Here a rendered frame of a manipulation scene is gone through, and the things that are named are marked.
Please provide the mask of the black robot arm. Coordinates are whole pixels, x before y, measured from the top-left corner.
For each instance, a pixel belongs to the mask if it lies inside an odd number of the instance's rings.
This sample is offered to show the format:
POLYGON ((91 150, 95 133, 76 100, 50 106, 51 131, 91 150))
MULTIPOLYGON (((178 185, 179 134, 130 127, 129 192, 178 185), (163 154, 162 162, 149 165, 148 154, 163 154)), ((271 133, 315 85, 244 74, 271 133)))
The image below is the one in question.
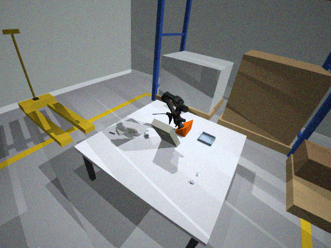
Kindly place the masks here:
MULTIPOLYGON (((162 96, 161 96, 161 99, 163 102, 165 102, 167 104, 167 106, 169 107, 170 111, 171 111, 171 116, 173 117, 173 121, 174 121, 174 124, 177 123, 177 121, 179 119, 175 118, 175 117, 179 117, 179 112, 176 112, 174 111, 174 107, 172 105, 172 103, 170 102, 170 100, 172 100, 173 104, 176 106, 176 109, 177 110, 180 110, 184 113, 188 112, 189 108, 188 106, 185 106, 183 103, 183 99, 180 97, 180 96, 174 96, 173 94, 169 93, 168 91, 165 92, 162 96)), ((181 129, 184 127, 183 123, 179 123, 177 125, 179 128, 178 129, 181 129)))

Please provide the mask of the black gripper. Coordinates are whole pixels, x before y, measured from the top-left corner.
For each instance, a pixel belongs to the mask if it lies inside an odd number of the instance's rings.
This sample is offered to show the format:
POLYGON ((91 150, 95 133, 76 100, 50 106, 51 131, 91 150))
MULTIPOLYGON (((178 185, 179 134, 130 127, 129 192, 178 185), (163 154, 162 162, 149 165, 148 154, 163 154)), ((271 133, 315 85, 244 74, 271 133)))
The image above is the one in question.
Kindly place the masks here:
MULTIPOLYGON (((180 110, 175 109, 174 111, 179 112, 179 117, 175 117, 175 118, 179 119, 179 120, 177 121, 177 123, 176 123, 176 126, 175 126, 175 127, 177 127, 177 125, 178 125, 179 123, 181 123, 181 122, 186 122, 186 120, 183 119, 183 118, 180 118, 180 114, 181 114, 181 111, 180 111, 180 110)), ((170 124, 171 121, 172 121, 172 118, 173 118, 173 117, 171 116, 171 113, 169 113, 169 112, 166 112, 166 115, 168 115, 168 117, 169 117, 169 124, 170 124)))

